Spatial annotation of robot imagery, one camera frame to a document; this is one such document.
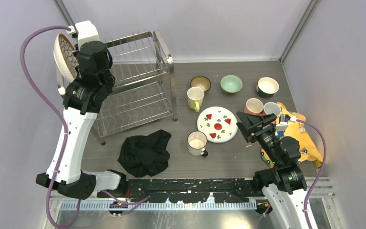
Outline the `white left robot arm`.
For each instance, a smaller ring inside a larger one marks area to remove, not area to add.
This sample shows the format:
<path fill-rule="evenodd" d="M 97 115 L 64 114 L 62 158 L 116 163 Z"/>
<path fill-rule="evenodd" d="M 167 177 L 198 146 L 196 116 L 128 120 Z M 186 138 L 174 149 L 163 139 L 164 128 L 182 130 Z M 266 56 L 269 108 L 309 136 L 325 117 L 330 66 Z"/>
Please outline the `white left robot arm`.
<path fill-rule="evenodd" d="M 120 198 L 127 191 L 125 174 L 81 170 L 92 125 L 115 85 L 112 57 L 90 21 L 78 22 L 72 30 L 78 34 L 78 49 L 73 53 L 78 61 L 76 77 L 65 89 L 63 124 L 53 160 L 46 172 L 36 176 L 36 183 L 75 199 L 87 199 L 96 191 Z"/>

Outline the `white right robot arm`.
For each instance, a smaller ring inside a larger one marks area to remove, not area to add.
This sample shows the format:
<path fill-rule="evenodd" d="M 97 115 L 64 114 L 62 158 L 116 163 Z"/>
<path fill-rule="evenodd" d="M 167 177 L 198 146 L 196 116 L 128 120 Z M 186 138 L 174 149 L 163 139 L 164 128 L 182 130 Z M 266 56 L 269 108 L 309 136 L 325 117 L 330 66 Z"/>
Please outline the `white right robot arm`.
<path fill-rule="evenodd" d="M 313 214 L 308 211 L 309 189 L 298 164 L 299 142 L 277 137 L 276 115 L 253 115 L 237 112 L 238 129 L 248 143 L 258 142 L 273 167 L 255 172 L 253 190 L 265 196 L 276 212 L 283 229 L 316 229 Z"/>

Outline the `flower pattern brown-rim plate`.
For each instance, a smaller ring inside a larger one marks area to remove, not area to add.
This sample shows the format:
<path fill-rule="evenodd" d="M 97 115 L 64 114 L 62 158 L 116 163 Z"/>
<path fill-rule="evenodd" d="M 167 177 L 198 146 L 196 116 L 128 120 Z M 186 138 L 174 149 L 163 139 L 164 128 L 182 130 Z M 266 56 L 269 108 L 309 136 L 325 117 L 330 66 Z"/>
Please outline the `flower pattern brown-rim plate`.
<path fill-rule="evenodd" d="M 62 33 L 59 33 L 54 42 L 54 60 L 62 76 L 69 82 L 73 82 L 78 73 L 76 67 L 79 65 L 74 55 L 75 48 L 70 40 Z"/>

